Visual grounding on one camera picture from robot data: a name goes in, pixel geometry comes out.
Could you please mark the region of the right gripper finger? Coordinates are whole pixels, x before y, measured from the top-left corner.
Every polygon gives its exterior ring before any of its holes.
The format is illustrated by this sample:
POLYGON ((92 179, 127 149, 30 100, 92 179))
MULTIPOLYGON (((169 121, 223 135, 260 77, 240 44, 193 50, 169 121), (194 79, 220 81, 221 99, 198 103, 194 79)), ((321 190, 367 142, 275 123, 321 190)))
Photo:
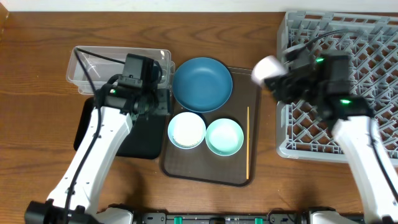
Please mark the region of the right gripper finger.
POLYGON ((302 98, 303 88, 297 86, 280 87, 274 86, 270 89, 272 96, 276 101, 290 104, 302 98))
POLYGON ((264 79, 264 84, 269 90, 288 90, 293 88, 299 76, 294 73, 269 77, 264 79))

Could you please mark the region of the white cup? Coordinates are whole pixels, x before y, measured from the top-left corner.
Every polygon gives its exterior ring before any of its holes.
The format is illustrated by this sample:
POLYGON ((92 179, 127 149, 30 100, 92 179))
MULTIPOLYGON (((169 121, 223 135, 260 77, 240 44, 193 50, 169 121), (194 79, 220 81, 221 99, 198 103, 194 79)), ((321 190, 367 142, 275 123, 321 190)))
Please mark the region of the white cup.
POLYGON ((288 71, 283 64, 274 56, 270 55, 260 60, 251 72, 251 80, 260 85, 269 87, 269 85, 276 81, 288 71))

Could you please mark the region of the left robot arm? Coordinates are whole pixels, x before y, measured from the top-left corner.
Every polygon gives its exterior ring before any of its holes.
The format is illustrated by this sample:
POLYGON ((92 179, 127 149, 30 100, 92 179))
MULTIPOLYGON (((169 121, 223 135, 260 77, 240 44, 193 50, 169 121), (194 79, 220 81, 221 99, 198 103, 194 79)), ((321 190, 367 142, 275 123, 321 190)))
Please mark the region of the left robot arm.
POLYGON ((163 75, 159 62, 127 54, 122 64, 122 73, 93 89, 94 107, 80 146, 46 202, 28 205, 26 223, 134 223, 133 212, 122 205, 99 212, 100 193, 136 119, 170 114, 170 92, 158 88, 163 75))

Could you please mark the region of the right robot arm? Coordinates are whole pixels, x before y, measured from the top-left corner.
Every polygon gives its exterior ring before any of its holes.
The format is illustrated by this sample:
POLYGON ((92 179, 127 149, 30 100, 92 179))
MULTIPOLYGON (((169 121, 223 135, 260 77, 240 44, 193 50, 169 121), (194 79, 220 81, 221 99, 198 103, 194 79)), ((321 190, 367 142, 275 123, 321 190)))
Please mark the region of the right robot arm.
POLYGON ((288 70, 274 56, 260 60, 252 80, 283 103, 303 100, 315 106, 342 149, 356 182, 366 223, 397 223, 397 172, 389 159, 373 109, 350 92, 349 54, 326 50, 316 60, 300 49, 287 53, 288 70))

